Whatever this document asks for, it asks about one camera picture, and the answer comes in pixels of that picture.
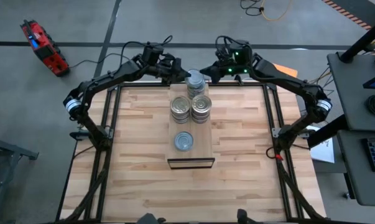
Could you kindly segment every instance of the butcher block tabletop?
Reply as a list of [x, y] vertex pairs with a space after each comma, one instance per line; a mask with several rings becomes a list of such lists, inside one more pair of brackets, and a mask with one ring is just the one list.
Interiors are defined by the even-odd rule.
[[[285, 124], [292, 124], [300, 117], [296, 97], [281, 88], [278, 92]], [[278, 127], [271, 90], [269, 94]], [[122, 89], [103, 222], [136, 222], [145, 213], [168, 222], [237, 222], [239, 208], [256, 221], [285, 221], [275, 161], [265, 155], [272, 139], [262, 87], [210, 86], [209, 97], [213, 167], [171, 170], [169, 87]], [[97, 124], [105, 98], [106, 91], [96, 94], [89, 110]], [[295, 144], [307, 147], [302, 139]], [[89, 140], [80, 141], [75, 153], [89, 146]], [[325, 215], [310, 151], [290, 151], [299, 189]], [[60, 218], [69, 216], [88, 191], [94, 157], [95, 149], [90, 149], [73, 161]], [[289, 199], [296, 216], [291, 191]]]

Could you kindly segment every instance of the wooden platform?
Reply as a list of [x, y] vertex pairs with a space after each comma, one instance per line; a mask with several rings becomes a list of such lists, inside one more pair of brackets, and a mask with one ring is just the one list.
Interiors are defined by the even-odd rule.
[[[90, 109], [97, 123], [105, 94], [98, 93]], [[272, 141], [262, 88], [211, 86], [209, 94], [213, 168], [170, 170], [165, 155], [170, 147], [169, 88], [122, 90], [104, 222], [135, 222], [147, 212], [168, 222], [236, 222], [239, 208], [257, 221], [285, 220], [275, 162], [265, 155]], [[295, 95], [279, 88], [279, 98], [285, 123], [290, 124], [300, 116]], [[295, 143], [306, 146], [303, 140]], [[76, 152], [90, 145], [78, 143]], [[310, 152], [293, 147], [291, 153], [300, 190], [325, 215]], [[74, 160], [62, 218], [86, 194], [94, 154], [92, 149]], [[295, 214], [293, 199], [290, 204]]]

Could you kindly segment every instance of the red power tool battery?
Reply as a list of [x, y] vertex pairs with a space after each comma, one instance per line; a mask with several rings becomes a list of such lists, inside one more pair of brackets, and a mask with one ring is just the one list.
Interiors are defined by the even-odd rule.
[[70, 71], [69, 65], [60, 49], [38, 22], [24, 20], [24, 24], [20, 26], [32, 50], [46, 67], [58, 77]]

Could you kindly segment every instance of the concrete floor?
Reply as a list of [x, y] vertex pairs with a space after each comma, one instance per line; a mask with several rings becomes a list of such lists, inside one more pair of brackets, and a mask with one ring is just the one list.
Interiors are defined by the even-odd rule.
[[[23, 19], [40, 22], [58, 42], [102, 42], [115, 0], [0, 1], [0, 41], [25, 41], [19, 28]], [[269, 16], [280, 14], [286, 1], [268, 1]], [[252, 44], [350, 45], [366, 31], [320, 0], [294, 0], [279, 22], [249, 17], [230, 0], [122, 0], [111, 42], [156, 41], [168, 35], [173, 43], [212, 44], [218, 35], [246, 39]], [[101, 47], [61, 47], [70, 65], [97, 60]], [[202, 68], [215, 60], [214, 49], [166, 49], [182, 58], [184, 69]], [[108, 53], [120, 52], [112, 48]], [[326, 55], [335, 50], [267, 50], [257, 53], [271, 62], [292, 67], [299, 77], [312, 80], [326, 68]], [[127, 49], [132, 57], [140, 49]], [[106, 59], [102, 72], [114, 70], [117, 56]], [[70, 89], [90, 79], [96, 65], [84, 63], [69, 76], [57, 78], [30, 47], [0, 47], [0, 139], [40, 152], [39, 159], [22, 159], [9, 184], [2, 220], [17, 223], [53, 221], [75, 142], [68, 136], [76, 123], [68, 120], [62, 100]], [[335, 89], [333, 84], [328, 89]], [[337, 92], [331, 95], [328, 121], [342, 113]], [[375, 207], [345, 200], [342, 175], [318, 174], [328, 216], [335, 220], [375, 223]]]

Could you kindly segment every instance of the white paper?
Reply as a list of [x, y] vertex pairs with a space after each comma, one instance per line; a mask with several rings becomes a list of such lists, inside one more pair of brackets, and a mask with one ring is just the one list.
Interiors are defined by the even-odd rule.
[[[314, 126], [307, 126], [307, 129], [311, 129], [315, 131], [319, 130], [318, 127], [314, 127]], [[317, 146], [311, 148], [310, 155], [312, 156], [312, 159], [315, 159], [318, 161], [335, 163], [332, 138], [329, 138], [321, 142]]]

